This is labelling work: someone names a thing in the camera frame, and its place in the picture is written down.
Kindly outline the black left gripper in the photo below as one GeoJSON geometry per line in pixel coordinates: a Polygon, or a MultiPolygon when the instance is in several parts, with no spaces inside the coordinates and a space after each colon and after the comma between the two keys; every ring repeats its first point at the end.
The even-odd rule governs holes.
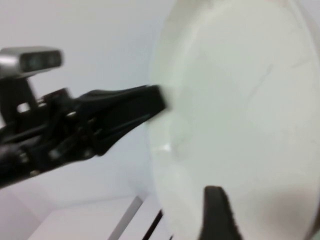
{"type": "MultiPolygon", "coordinates": [[[[14,95],[14,106],[28,104],[26,112],[14,111],[14,174],[29,176],[86,159],[89,119],[77,112],[75,98],[63,88],[43,97],[40,106],[31,89],[14,95]]],[[[149,113],[98,111],[91,114],[93,156],[103,156],[131,130],[149,120],[149,113]]]]}

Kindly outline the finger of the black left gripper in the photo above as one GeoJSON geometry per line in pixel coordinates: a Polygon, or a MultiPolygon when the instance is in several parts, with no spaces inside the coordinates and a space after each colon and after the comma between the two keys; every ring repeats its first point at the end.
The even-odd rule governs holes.
{"type": "Polygon", "coordinates": [[[125,106],[134,113],[157,115],[167,108],[159,85],[143,85],[124,90],[92,90],[74,99],[79,114],[93,116],[102,112],[120,110],[125,106]]]}

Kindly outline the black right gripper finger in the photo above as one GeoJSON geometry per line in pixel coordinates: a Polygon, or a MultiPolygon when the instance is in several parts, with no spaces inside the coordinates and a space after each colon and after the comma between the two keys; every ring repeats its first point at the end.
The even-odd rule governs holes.
{"type": "Polygon", "coordinates": [[[226,192],[220,186],[206,186],[200,240],[241,240],[226,192]]]}

